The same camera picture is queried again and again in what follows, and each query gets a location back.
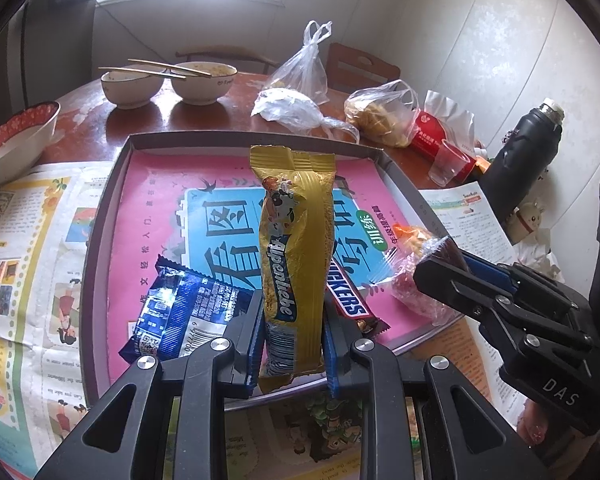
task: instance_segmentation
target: plastic cup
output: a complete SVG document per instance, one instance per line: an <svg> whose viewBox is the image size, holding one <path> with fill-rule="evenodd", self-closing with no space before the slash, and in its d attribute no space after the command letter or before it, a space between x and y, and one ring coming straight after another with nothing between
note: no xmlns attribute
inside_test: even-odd
<svg viewBox="0 0 600 480"><path fill-rule="evenodd" d="M470 162L471 159L465 153L443 139L429 170L429 178L440 187L445 187Z"/></svg>

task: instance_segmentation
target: wooden table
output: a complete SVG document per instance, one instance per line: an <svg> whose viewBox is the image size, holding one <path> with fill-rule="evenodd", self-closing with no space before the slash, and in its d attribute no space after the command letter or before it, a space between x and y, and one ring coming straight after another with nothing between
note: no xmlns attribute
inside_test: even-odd
<svg viewBox="0 0 600 480"><path fill-rule="evenodd" d="M114 160L131 134L177 130L232 130L288 133L276 122L259 115L251 117L253 103L266 76L238 73L229 92L208 106L184 104L164 82L152 101L135 110L120 110L106 100L99 80L91 81L58 99L61 105L56 137L46 148L39 164ZM326 116L344 120L347 95L328 91L330 101L320 109ZM379 146L363 140L370 146ZM419 189L435 188L427 173L431 162L411 148L385 148Z"/></svg>

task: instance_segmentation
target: wooden chair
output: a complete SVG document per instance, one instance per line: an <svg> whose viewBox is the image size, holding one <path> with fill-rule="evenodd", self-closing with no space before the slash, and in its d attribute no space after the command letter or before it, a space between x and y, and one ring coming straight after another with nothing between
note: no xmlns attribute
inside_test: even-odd
<svg viewBox="0 0 600 480"><path fill-rule="evenodd" d="M268 57L243 46L233 45L202 45L186 48L183 51L177 51L176 57L186 57L187 61L192 61L193 57L214 57L225 60L236 61L254 61L263 64L262 73L267 74L269 68L277 68L278 63Z"/></svg>
<svg viewBox="0 0 600 480"><path fill-rule="evenodd" d="M400 67L340 43L330 44L325 72L328 86L345 92L400 79Z"/></svg>

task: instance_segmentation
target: barcode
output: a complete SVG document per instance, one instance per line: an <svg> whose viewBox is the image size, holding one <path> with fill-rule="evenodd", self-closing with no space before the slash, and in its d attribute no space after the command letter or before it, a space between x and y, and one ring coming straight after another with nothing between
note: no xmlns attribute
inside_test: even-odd
<svg viewBox="0 0 600 480"><path fill-rule="evenodd" d="M216 337L218 337L216 332L206 332L205 330L195 328L191 332L187 332L184 341L184 350L180 353L180 355L189 355L196 348L215 339Z"/></svg>
<svg viewBox="0 0 600 480"><path fill-rule="evenodd" d="M267 323L267 374L293 373L295 360L296 329Z"/></svg>
<svg viewBox="0 0 600 480"><path fill-rule="evenodd" d="M160 338L155 335L143 332L138 342L138 349L142 355L156 355L160 346Z"/></svg>

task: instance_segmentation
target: chopsticks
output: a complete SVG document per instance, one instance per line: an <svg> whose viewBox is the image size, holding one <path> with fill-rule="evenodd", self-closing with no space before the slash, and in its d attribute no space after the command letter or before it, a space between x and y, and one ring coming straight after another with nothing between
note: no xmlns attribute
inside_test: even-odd
<svg viewBox="0 0 600 480"><path fill-rule="evenodd" d="M136 74L157 75L158 77L166 77L168 79L186 79L185 76L179 74L170 74L168 72L151 72L151 70L142 70L141 68L126 68L123 66L99 66L98 70L110 70L112 72L133 72Z"/></svg>
<svg viewBox="0 0 600 480"><path fill-rule="evenodd" d="M195 68L188 68L186 66L170 65L169 63L160 63L159 61L147 61L145 59L129 59L129 61L132 63L142 63L145 65L159 66L161 68L170 68L172 70L182 70L183 72L188 72L191 75L199 75L202 77L213 77L209 72L204 72L202 70L196 70Z"/></svg>

